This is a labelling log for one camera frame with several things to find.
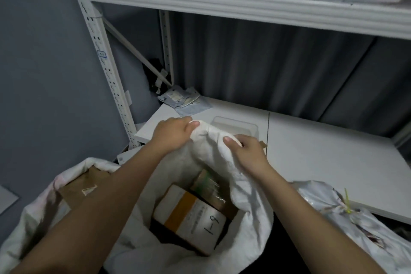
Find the upper shelf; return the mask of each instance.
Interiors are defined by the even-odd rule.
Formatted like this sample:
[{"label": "upper shelf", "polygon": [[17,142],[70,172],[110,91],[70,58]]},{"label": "upper shelf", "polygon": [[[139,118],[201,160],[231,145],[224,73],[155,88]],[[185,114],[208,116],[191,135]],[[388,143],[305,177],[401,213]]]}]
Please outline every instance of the upper shelf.
[{"label": "upper shelf", "polygon": [[411,39],[411,0],[394,4],[329,0],[92,1]]}]

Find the person's left hand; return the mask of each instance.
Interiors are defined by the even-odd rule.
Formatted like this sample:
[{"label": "person's left hand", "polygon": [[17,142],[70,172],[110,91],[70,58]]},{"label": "person's left hand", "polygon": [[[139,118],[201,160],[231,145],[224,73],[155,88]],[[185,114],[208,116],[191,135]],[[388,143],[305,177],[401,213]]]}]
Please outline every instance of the person's left hand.
[{"label": "person's left hand", "polygon": [[192,120],[191,116],[186,116],[160,121],[150,142],[166,154],[179,149],[190,140],[191,132],[200,125],[199,121]]}]

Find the orange stripe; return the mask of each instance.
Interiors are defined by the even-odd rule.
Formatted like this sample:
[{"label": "orange stripe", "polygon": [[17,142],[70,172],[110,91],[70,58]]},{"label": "orange stripe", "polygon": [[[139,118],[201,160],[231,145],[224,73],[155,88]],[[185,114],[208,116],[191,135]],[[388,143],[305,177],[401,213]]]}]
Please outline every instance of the orange stripe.
[{"label": "orange stripe", "polygon": [[177,232],[180,227],[181,222],[184,220],[186,215],[189,213],[194,203],[196,202],[197,197],[193,194],[185,192],[177,206],[174,208],[173,212],[168,217],[164,226],[174,233]]}]

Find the yellow zip tie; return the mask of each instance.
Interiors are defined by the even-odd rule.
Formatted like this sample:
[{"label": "yellow zip tie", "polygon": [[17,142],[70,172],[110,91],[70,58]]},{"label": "yellow zip tie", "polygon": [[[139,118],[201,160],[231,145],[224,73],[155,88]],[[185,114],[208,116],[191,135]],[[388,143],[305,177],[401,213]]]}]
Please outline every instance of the yellow zip tie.
[{"label": "yellow zip tie", "polygon": [[345,204],[347,205],[347,213],[351,213],[351,209],[350,209],[350,200],[348,199],[348,192],[347,189],[344,188],[345,190]]}]

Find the hand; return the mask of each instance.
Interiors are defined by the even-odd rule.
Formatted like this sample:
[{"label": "hand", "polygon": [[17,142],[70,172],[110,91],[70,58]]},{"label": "hand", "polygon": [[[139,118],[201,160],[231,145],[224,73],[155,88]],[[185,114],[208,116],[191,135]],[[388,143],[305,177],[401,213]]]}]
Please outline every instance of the hand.
[{"label": "hand", "polygon": [[179,149],[190,140],[191,132],[200,125],[199,121],[192,121],[191,116],[183,118],[169,118],[158,123],[150,143],[168,154]]},{"label": "hand", "polygon": [[241,142],[242,147],[230,137],[224,137],[223,142],[248,173],[253,177],[258,177],[267,169],[272,169],[260,142],[256,138],[242,134],[237,134],[235,137]]}]

